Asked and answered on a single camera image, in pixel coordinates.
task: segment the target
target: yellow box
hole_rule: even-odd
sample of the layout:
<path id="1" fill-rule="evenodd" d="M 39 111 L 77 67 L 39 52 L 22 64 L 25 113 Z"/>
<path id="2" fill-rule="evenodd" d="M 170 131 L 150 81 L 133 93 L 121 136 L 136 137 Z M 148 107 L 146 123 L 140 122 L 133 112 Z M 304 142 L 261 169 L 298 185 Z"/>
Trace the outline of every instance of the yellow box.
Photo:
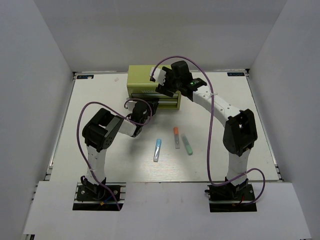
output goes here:
<path id="1" fill-rule="evenodd" d="M 173 97 L 169 97 L 156 92 L 157 82 L 150 81 L 150 70 L 155 65 L 130 65 L 128 71 L 128 78 L 126 87 L 128 90 L 129 98 L 138 99 L 159 99 L 158 108 L 161 109 L 180 109 L 181 93 L 177 91 Z"/>

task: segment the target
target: purple cable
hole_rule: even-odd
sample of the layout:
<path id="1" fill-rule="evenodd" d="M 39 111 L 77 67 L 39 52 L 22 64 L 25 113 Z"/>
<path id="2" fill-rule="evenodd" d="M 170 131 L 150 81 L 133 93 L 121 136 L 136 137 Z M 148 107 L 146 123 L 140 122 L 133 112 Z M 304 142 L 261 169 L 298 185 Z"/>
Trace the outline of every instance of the purple cable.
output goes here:
<path id="1" fill-rule="evenodd" d="M 139 98 L 132 98 L 132 99 L 127 100 L 127 101 L 124 103 L 124 106 L 126 106 L 127 102 L 132 101 L 132 100 L 141 101 L 141 102 L 146 103 L 146 104 L 148 105 L 149 109 L 150 109 L 150 115 L 152 116 L 152 108 L 151 108 L 151 106 L 149 105 L 149 103 L 147 103 L 145 100 L 142 100 L 142 99 L 139 99 Z M 119 203 L 118 203 L 118 201 L 117 201 L 117 199 L 116 199 L 116 196 L 114 195 L 114 193 L 111 191 L 111 189 L 110 189 L 109 187 L 107 187 L 106 185 L 102 184 L 102 183 L 97 179 L 95 173 L 92 171 L 91 165 L 90 165 L 90 163 L 89 163 L 89 161 L 88 161 L 88 159 L 87 159 L 87 157 L 86 157 L 86 155 L 85 155 L 85 153 L 84 153 L 84 151 L 83 151 L 83 149 L 82 149 L 82 147 L 81 147 L 81 144 L 80 144 L 80 136 L 79 136 L 79 133 L 80 133 L 81 118 L 82 118 L 82 116 L 83 116 L 83 114 L 84 114 L 85 109 L 86 109 L 89 105 L 91 105 L 91 104 L 101 105 L 101 106 L 109 109 L 109 110 L 112 111 L 113 113 L 117 114 L 119 117 L 121 117 L 121 118 L 123 118 L 123 119 L 127 119 L 127 118 L 126 118 L 125 116 L 121 115 L 120 113 L 118 113 L 117 111 L 113 110 L 112 108 L 108 107 L 107 105 L 101 103 L 101 102 L 91 101 L 91 102 L 88 102 L 86 105 L 84 105 L 84 107 L 82 108 L 82 110 L 81 110 L 81 112 L 80 112 L 79 119 L 78 119 L 78 123 L 77 123 L 77 125 L 76 125 L 76 142 L 77 142 L 77 144 L 78 144 L 80 153 L 81 153 L 83 159 L 85 160 L 85 163 L 87 164 L 88 168 L 90 169 L 90 172 L 91 172 L 91 174 L 92 174 L 93 179 L 94 179 L 100 186 L 104 187 L 105 189 L 107 189 L 107 190 L 109 191 L 109 193 L 111 194 L 111 196 L 113 197 L 113 199 L 114 199 L 114 201 L 115 201 L 115 204 L 116 204 L 118 210 L 120 211 L 121 208 L 120 208 Z M 134 122 L 134 121 L 131 121 L 130 119 L 127 119 L 127 120 L 128 120 L 129 122 L 133 123 L 133 124 L 140 125 L 140 126 L 144 126 L 144 125 L 146 125 L 146 124 L 149 123 L 150 118 L 149 118 L 148 121 L 145 122 L 145 123 Z"/>
<path id="2" fill-rule="evenodd" d="M 190 63 L 192 63 L 193 65 L 195 65 L 199 70 L 200 72 L 204 75 L 205 79 L 207 80 L 209 86 L 210 86 L 210 90 L 211 90 L 211 101 L 212 101 L 212 104 L 211 104 L 211 116 L 210 116 L 210 125 L 209 125 L 209 136 L 208 136 L 208 145 L 207 145 L 207 150 L 206 150 L 206 169 L 207 169 L 207 174 L 208 174 L 208 178 L 209 178 L 209 182 L 211 183 L 212 186 L 214 187 L 221 187 L 221 186 L 224 186 L 226 184 L 229 184 L 231 183 L 232 181 L 244 176 L 246 173 L 250 173 L 251 171 L 253 170 L 256 170 L 256 171 L 259 171 L 262 175 L 262 178 L 263 178 L 263 185 L 262 185 L 262 190 L 260 192 L 260 194 L 251 202 L 249 203 L 246 203 L 247 205 L 249 204 L 253 204 L 255 203 L 262 195 L 262 193 L 264 192 L 265 190 L 265 185 L 266 185 L 266 178 L 265 178 L 265 175 L 264 173 L 258 169 L 258 168 L 251 168 L 249 169 L 248 171 L 243 172 L 241 173 L 240 175 L 228 180 L 228 181 L 224 181 L 222 183 L 214 183 L 211 179 L 211 173 L 210 173 L 210 147 L 211 147 L 211 135 L 212 135 L 212 126 L 213 126 L 213 123 L 214 123 L 214 102 L 215 102 L 215 96 L 214 96 L 214 88 L 211 84 L 211 81 L 209 79 L 209 77 L 207 76 L 207 74 L 205 73 L 205 71 L 198 65 L 196 64 L 194 61 L 192 61 L 190 58 L 187 58 L 185 56 L 179 56 L 179 55 L 175 55 L 175 56 L 169 56 L 169 57 L 166 57 L 165 59 L 161 60 L 160 62 L 158 62 L 157 65 L 155 65 L 153 71 L 152 71 L 152 74 L 151 74 L 151 78 L 153 77 L 154 73 L 155 73 L 155 70 L 156 68 L 161 64 L 163 63 L 164 61 L 166 60 L 169 60 L 169 59 L 174 59 L 174 58 L 179 58 L 179 59 L 185 59 L 187 61 L 189 61 Z"/>

